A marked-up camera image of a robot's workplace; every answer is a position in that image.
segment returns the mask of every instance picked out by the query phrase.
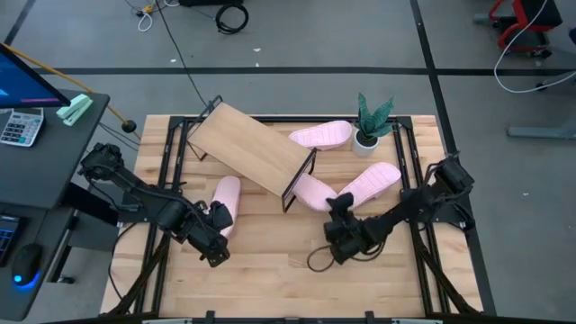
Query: computer monitor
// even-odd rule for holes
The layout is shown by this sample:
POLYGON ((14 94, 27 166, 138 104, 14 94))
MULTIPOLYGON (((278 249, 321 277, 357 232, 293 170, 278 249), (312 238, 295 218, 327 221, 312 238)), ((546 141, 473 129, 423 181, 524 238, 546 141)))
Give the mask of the computer monitor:
POLYGON ((0 44, 0 109, 68 105, 63 94, 0 44))

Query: pink slipper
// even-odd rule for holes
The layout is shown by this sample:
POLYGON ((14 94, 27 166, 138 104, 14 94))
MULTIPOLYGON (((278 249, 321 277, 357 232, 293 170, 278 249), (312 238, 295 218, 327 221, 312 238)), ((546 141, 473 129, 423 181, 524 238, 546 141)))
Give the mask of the pink slipper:
POLYGON ((218 183, 216 191, 214 192, 213 202, 220 202, 228 208, 230 216, 232 216, 232 225, 220 231, 224 237, 232 232, 232 228, 236 223, 236 216, 238 216, 238 204, 240 201, 240 179, 235 176, 224 176, 218 183))
POLYGON ((314 211, 329 212, 326 198, 336 198, 336 192, 327 184, 309 174, 303 174, 292 190, 298 200, 314 211))
POLYGON ((370 199, 380 196, 400 177, 401 173, 396 166, 383 162, 376 163, 368 167, 338 195, 351 193, 354 196, 354 204, 349 209, 353 210, 370 199))
POLYGON ((352 134, 352 126, 347 121, 331 121, 303 130, 293 131, 290 140, 305 148, 319 150, 333 149, 344 144, 352 134))

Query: green plant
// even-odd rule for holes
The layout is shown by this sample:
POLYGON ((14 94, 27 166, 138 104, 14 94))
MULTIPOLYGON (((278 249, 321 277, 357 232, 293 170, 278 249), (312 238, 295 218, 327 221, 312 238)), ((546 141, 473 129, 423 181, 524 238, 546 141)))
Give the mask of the green plant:
POLYGON ((363 94, 358 94, 358 121, 355 126, 359 131, 359 140, 370 142, 392 131, 392 123, 386 122, 394 108, 394 97, 383 103, 374 113, 370 113, 363 94))

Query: concrete floor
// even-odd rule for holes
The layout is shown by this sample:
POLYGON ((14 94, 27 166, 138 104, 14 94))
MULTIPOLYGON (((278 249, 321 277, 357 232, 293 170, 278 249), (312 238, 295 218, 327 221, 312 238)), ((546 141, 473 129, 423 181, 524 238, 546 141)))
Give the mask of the concrete floor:
MULTIPOLYGON (((8 35, 25 2, 0 3, 0 39, 8 35)), ((472 23, 472 15, 487 12, 492 3, 418 0, 436 68, 465 72, 493 67, 500 54, 497 36, 472 23)), ((511 56, 503 61, 503 68, 575 68, 576 46, 566 35, 576 25, 576 4, 571 0, 556 3, 565 23, 550 35, 554 55, 539 67, 532 59, 511 56)), ((415 69, 407 72, 411 75, 328 74, 326 70, 195 75, 204 98, 222 95, 246 113, 355 113, 356 94, 361 91, 374 103, 394 95, 398 114, 437 114, 435 94, 428 76, 422 75, 427 65, 410 1, 246 0, 246 7, 250 23, 235 36, 217 33, 210 19, 190 8, 167 8, 166 19, 186 64, 196 68, 253 68, 258 62, 260 67, 415 69), (261 51, 256 54, 255 48, 261 51)), ((199 10, 214 14, 217 7, 199 10)), ((39 0, 13 46, 55 68, 180 68, 159 14, 154 15, 149 32, 138 32, 137 24, 138 18, 122 0, 39 0)), ((74 78, 109 94, 112 106, 140 127, 147 114, 198 113, 202 108, 184 75, 92 71, 92 75, 74 78)), ((55 76, 45 77, 54 86, 75 88, 55 76)), ((503 77, 515 88, 529 88, 540 80, 503 77)), ((544 93, 509 94, 491 76, 440 76, 439 83, 463 165, 476 179, 472 207, 498 314, 576 320, 572 275, 576 268, 572 198, 576 143, 511 139, 505 134, 510 124, 559 124, 576 116, 576 89, 559 86, 544 93)), ((103 122, 119 129, 109 113, 103 122)), ((101 130, 94 135, 93 142, 97 141, 120 144, 101 130)), ((123 155, 127 165, 133 166, 135 152, 126 148, 123 155)), ((65 273, 78 282, 43 285, 26 322, 95 316, 109 262, 108 253, 74 250, 65 273)))

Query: potted plant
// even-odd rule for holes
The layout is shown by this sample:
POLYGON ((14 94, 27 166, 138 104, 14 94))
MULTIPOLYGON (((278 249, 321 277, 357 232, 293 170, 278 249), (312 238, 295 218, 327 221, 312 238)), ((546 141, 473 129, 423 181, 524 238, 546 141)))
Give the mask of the potted plant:
POLYGON ((358 121, 355 126, 352 151, 359 157, 368 157, 380 143, 380 137, 392 131, 392 124, 386 122, 388 115, 394 107, 394 97, 384 103, 374 113, 370 113, 366 105, 366 98, 358 94, 358 121))

